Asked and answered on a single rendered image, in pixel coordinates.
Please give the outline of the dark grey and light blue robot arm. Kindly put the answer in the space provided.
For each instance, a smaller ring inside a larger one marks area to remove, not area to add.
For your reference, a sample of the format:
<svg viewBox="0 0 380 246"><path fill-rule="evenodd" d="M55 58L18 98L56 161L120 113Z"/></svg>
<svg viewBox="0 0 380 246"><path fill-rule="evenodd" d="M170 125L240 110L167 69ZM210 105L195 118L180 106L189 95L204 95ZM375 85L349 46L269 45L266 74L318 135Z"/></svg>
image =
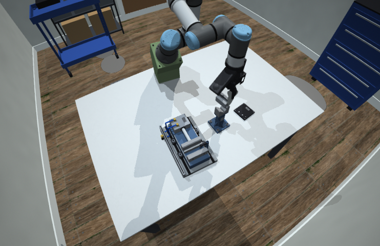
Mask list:
<svg viewBox="0 0 380 246"><path fill-rule="evenodd" d="M163 32L156 47L157 59L161 63L171 64L178 57L178 49L188 46L196 50L224 39L229 43L227 64L234 68L243 66L252 29L244 24L236 25L225 15L218 15L213 23L204 26L199 21L201 4L202 0L168 0L182 28ZM209 89L220 95L236 74L237 71L225 67Z"/></svg>

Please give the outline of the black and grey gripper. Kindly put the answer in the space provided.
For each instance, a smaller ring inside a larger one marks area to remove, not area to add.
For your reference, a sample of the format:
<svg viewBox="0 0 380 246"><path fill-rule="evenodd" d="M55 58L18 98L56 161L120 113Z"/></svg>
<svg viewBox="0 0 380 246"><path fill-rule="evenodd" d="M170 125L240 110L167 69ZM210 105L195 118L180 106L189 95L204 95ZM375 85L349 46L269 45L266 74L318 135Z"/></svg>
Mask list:
<svg viewBox="0 0 380 246"><path fill-rule="evenodd" d="M229 66L225 60L225 66L228 69L230 69L232 71L237 71L237 74L234 76L234 78L226 86L226 88L229 90L227 92L227 94L228 94L228 99L227 99L228 106L232 103L234 96L236 96L238 94L238 90L236 88L236 85L239 83L242 84L245 80L246 73L244 72L244 67L245 67L246 61L247 61L247 59L244 60L243 66L238 67L238 68L234 68L234 67ZM242 78L244 78L243 81L242 81Z"/></svg>

